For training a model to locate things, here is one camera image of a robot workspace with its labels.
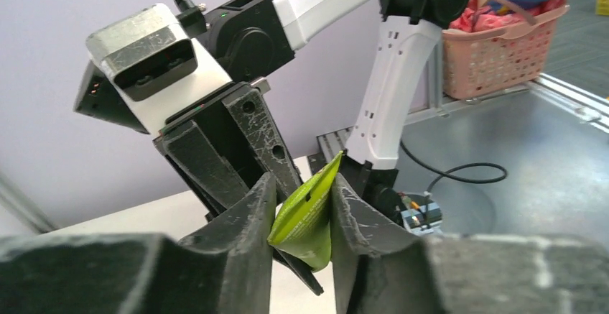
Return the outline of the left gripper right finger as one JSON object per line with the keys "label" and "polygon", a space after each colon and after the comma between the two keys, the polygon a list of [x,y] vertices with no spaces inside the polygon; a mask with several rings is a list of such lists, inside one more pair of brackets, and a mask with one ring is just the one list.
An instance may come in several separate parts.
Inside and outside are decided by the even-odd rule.
{"label": "left gripper right finger", "polygon": [[606,313],[608,251],[579,236],[416,236],[331,187],[338,313]]}

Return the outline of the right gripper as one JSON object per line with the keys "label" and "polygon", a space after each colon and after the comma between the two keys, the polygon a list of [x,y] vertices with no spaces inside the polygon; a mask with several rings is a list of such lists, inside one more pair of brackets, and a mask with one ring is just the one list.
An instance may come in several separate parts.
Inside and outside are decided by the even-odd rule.
{"label": "right gripper", "polygon": [[266,84],[213,91],[170,117],[154,146],[208,210],[208,225],[182,243],[202,254],[217,295],[269,295],[273,261],[320,295],[308,265],[266,242],[272,210],[302,184],[264,100]]}

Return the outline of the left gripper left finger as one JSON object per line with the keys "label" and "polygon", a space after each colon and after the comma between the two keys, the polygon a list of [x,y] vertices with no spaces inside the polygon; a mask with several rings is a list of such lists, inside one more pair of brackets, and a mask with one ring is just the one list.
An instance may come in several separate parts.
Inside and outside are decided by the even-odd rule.
{"label": "left gripper left finger", "polygon": [[267,313],[276,180],[262,175],[189,236],[86,234],[1,240],[3,313]]}

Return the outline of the green yellow toothpaste tube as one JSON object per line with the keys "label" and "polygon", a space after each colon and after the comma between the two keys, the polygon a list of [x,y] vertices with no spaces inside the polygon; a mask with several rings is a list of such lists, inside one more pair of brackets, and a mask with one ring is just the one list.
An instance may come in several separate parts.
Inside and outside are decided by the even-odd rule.
{"label": "green yellow toothpaste tube", "polygon": [[330,190],[343,152],[298,187],[283,203],[267,242],[319,272],[330,263]]}

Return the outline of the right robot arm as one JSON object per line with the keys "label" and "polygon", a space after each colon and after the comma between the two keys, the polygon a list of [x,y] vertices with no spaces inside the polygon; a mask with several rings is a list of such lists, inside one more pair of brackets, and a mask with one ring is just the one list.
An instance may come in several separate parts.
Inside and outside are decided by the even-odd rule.
{"label": "right robot arm", "polygon": [[152,136],[212,217],[266,172],[280,198],[300,181],[262,80],[310,44],[335,66],[321,84],[365,89],[330,122],[355,118],[340,173],[381,212],[397,201],[399,143],[429,56],[467,0],[230,0],[212,10],[174,0],[85,41],[90,61],[77,113]]}

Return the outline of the right circuit board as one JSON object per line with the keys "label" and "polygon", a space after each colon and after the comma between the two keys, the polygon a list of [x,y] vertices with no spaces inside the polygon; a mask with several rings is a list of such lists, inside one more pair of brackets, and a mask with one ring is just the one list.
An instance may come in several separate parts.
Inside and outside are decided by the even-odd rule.
{"label": "right circuit board", "polygon": [[406,206],[401,217],[408,232],[417,236],[442,233],[442,210],[432,200],[431,193],[401,193],[400,196]]}

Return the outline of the pink laundry basket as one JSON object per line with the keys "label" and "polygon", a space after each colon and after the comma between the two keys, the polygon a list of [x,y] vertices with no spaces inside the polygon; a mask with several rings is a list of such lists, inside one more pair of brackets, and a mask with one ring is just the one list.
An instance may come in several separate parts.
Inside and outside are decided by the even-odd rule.
{"label": "pink laundry basket", "polygon": [[549,0],[530,10],[497,16],[470,0],[461,17],[443,31],[444,92],[469,99],[532,80],[543,71],[557,22],[567,0]]}

